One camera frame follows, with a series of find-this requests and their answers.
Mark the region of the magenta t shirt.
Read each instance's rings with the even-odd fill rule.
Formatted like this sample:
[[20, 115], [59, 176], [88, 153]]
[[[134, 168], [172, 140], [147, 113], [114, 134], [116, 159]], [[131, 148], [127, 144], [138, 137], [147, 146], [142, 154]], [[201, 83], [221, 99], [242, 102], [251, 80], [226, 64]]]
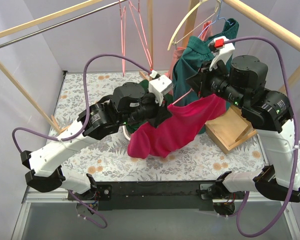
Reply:
[[151, 155], [165, 158], [181, 149], [195, 139], [207, 121], [226, 112], [226, 101], [213, 94], [186, 106], [170, 104], [168, 110], [172, 117], [158, 127], [146, 122], [131, 134], [127, 147], [130, 157], [145, 159]]

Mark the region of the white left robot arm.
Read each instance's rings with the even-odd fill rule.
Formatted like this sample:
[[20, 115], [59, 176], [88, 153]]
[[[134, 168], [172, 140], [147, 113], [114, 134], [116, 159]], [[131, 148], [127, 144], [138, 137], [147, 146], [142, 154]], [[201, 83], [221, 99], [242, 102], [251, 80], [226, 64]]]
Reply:
[[147, 121], [152, 127], [158, 127], [172, 116], [165, 98], [172, 88], [172, 81], [162, 76], [149, 81], [148, 90], [135, 82], [116, 87], [112, 94], [91, 105], [89, 112], [81, 112], [60, 137], [72, 137], [83, 128], [80, 135], [21, 153], [22, 164], [30, 170], [25, 174], [26, 184], [41, 193], [64, 188], [77, 192], [85, 200], [93, 199], [97, 193], [93, 177], [62, 169], [63, 162], [81, 149], [117, 133], [121, 126]]

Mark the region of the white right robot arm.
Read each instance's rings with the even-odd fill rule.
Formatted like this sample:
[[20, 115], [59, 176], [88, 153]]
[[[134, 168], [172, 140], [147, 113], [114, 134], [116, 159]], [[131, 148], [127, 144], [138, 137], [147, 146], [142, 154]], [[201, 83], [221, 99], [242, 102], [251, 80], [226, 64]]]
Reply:
[[251, 55], [237, 56], [230, 68], [209, 61], [186, 82], [199, 97], [216, 95], [240, 109], [261, 140], [268, 165], [251, 172], [228, 171], [208, 189], [227, 199], [236, 192], [258, 192], [270, 200], [300, 202], [300, 154], [294, 155], [293, 110], [286, 95], [265, 88], [268, 66]]

